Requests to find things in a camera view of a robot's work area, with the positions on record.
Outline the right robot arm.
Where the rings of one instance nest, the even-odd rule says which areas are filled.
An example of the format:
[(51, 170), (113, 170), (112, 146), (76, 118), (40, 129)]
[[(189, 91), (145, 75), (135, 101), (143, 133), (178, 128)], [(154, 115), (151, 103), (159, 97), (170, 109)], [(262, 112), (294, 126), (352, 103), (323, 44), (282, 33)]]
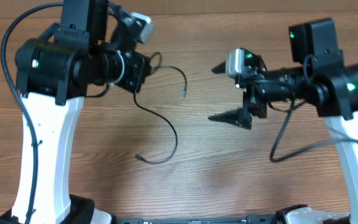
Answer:
[(345, 66), (331, 18), (290, 26), (288, 35), (295, 68), (268, 70), (261, 56), (244, 48), (213, 68), (234, 80), (243, 100), (240, 108), (211, 119), (250, 129), (253, 117), (266, 118), (275, 101), (290, 102), (288, 116), (304, 104), (313, 105), (331, 136), (316, 147), (336, 147), (351, 210), (324, 212), (299, 204), (273, 215), (249, 215), (245, 222), (358, 223), (358, 63)]

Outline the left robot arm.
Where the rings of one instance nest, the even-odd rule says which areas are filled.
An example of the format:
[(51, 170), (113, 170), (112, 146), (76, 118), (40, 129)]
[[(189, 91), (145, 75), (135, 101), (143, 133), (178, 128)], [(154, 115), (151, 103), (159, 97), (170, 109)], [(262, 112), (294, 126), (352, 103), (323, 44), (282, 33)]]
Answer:
[(63, 1), (61, 19), (17, 51), (17, 75), (4, 69), (23, 114), (19, 190), (0, 223), (114, 223), (93, 200), (69, 192), (76, 124), (89, 85), (138, 93), (150, 59), (135, 51), (151, 18), (109, 1)]

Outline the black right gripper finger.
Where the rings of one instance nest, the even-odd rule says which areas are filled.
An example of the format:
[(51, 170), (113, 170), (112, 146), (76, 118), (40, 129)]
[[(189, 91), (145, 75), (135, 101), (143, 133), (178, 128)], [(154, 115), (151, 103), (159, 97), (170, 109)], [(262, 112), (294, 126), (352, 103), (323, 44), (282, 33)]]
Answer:
[(225, 73), (226, 72), (226, 63), (225, 62), (220, 63), (216, 67), (212, 68), (211, 71), (214, 74)]
[(252, 129), (251, 114), (243, 108), (237, 108), (234, 110), (225, 111), (223, 113), (214, 114), (209, 116), (208, 119), (210, 121), (232, 124), (244, 129)]

